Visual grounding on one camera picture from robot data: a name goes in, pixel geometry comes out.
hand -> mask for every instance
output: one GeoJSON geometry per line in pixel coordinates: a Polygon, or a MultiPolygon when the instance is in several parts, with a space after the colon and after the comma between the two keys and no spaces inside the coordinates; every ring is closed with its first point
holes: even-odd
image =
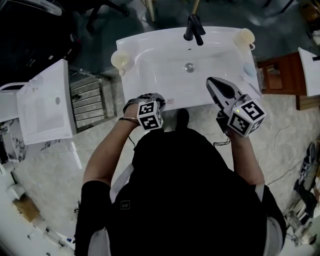
{"type": "Polygon", "coordinates": [[[124,113],[124,118],[137,118],[137,114],[138,114],[138,103],[132,103],[130,104],[124,113]]]}

sink drain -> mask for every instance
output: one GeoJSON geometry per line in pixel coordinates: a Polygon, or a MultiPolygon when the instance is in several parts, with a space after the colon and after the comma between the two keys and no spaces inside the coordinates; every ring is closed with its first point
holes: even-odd
{"type": "Polygon", "coordinates": [[[187,71],[188,73],[192,73],[193,71],[195,71],[195,66],[192,63],[187,63],[187,64],[185,64],[183,69],[185,71],[187,71]]]}

black sleeve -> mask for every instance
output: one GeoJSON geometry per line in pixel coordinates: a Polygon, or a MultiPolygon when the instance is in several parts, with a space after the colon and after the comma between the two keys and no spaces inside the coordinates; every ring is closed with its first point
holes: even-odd
{"type": "Polygon", "coordinates": [[[93,180],[82,186],[81,203],[74,235],[74,255],[88,255],[91,237],[94,232],[105,227],[110,209],[110,187],[107,184],[93,180]]]}
{"type": "Polygon", "coordinates": [[[283,240],[282,247],[283,247],[285,244],[286,234],[287,234],[286,221],[281,210],[277,205],[277,202],[274,196],[272,195],[270,189],[266,185],[264,186],[262,205],[266,215],[278,221],[280,228],[282,230],[282,240],[283,240]]]}

black shirt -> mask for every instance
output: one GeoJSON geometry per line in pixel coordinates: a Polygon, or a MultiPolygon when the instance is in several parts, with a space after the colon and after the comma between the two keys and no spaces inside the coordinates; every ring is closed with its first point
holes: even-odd
{"type": "Polygon", "coordinates": [[[194,130],[154,131],[134,149],[134,171],[112,204],[100,181],[82,187],[75,255],[106,227],[112,256],[262,255],[267,215],[282,214],[265,187],[262,203],[218,151],[194,130]]]}

fiducial marker cube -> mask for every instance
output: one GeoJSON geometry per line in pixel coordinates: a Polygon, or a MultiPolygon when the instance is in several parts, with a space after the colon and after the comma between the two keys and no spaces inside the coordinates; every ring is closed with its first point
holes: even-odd
{"type": "Polygon", "coordinates": [[[160,129],[164,123],[156,101],[140,102],[137,118],[145,131],[160,129]]]}
{"type": "Polygon", "coordinates": [[[266,117],[263,107],[255,100],[249,100],[232,109],[228,126],[243,137],[257,130],[266,117]]]}

